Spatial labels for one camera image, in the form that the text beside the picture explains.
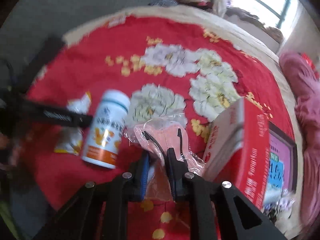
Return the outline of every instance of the bottle cap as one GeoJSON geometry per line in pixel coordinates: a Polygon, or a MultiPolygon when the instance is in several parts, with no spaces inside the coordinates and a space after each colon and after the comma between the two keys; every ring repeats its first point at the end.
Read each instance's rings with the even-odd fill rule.
{"type": "Polygon", "coordinates": [[[102,100],[118,103],[121,106],[123,106],[127,111],[129,110],[130,99],[125,93],[119,90],[107,90],[106,92],[104,92],[102,100]]]}

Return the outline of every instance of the orange label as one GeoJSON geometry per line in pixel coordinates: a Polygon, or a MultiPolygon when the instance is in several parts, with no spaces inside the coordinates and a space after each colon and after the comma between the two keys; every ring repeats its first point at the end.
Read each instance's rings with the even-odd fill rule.
{"type": "Polygon", "coordinates": [[[89,146],[87,151],[87,157],[104,163],[116,165],[116,154],[97,147],[89,146]]]}

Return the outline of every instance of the red bedspread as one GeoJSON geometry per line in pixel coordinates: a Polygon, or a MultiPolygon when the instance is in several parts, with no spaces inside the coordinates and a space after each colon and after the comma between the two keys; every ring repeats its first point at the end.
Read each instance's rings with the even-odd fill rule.
{"type": "MultiPolygon", "coordinates": [[[[197,72],[185,73],[183,66],[191,56],[183,58],[182,69],[175,68],[181,65],[173,65],[173,70],[170,70],[168,65],[143,65],[142,61],[139,64],[139,58],[145,55],[146,48],[157,44],[163,45],[162,50],[169,50],[165,60],[175,57],[175,53],[186,55],[188,50],[214,50],[219,56],[215,57],[215,65],[221,66],[221,63],[227,62],[236,74],[238,83],[233,85],[237,93],[247,96],[262,108],[275,125],[293,138],[291,121],[278,85],[273,74],[259,60],[235,49],[231,42],[206,32],[198,25],[181,24],[164,18],[130,16],[124,24],[108,28],[107,23],[94,30],[78,44],[60,52],[47,66],[41,80],[30,89],[29,98],[65,106],[69,99],[80,98],[89,91],[92,95],[89,114],[94,114],[105,90],[118,89],[131,97],[135,91],[142,93],[143,86],[149,84],[145,89],[157,90],[164,98],[170,98],[167,99],[168,103],[174,101],[170,107],[185,106],[189,144],[191,150],[202,157],[208,136],[206,126],[211,117],[205,111],[202,114],[204,116],[196,113],[193,106],[196,100],[189,95],[189,90],[192,87],[190,79],[196,79],[200,72],[205,76],[205,71],[195,70],[199,60],[191,60],[188,69],[197,72]]],[[[220,92],[216,99],[223,106],[232,102],[227,94],[221,95],[220,92]]],[[[205,107],[203,103],[199,102],[201,109],[205,107]]],[[[161,107],[164,112],[170,112],[167,105],[161,107]]],[[[60,208],[85,182],[110,181],[126,171],[129,163],[139,158],[140,150],[129,147],[127,139],[122,141],[118,168],[115,170],[85,163],[79,156],[54,153],[59,129],[36,125],[33,140],[26,142],[21,156],[55,209],[60,208]]],[[[169,239],[172,235],[176,239],[189,238],[188,217],[181,213],[181,208],[171,202],[150,200],[130,204],[128,239],[169,239]]]]}

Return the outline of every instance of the gray floor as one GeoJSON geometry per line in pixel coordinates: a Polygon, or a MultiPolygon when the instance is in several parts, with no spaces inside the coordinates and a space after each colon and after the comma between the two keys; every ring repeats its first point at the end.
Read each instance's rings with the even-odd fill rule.
{"type": "MultiPolygon", "coordinates": [[[[122,8],[147,5],[155,0],[20,0],[0,29],[0,56],[19,73],[50,34],[68,30],[122,8]]],[[[0,68],[0,86],[7,71],[0,68]]]]}

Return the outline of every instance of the window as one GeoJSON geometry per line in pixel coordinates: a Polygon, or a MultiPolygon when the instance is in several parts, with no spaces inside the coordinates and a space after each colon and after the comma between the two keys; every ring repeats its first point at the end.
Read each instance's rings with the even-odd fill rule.
{"type": "Polygon", "coordinates": [[[257,15],[266,26],[282,29],[284,21],[293,21],[297,0],[231,0],[231,5],[257,15]]]}

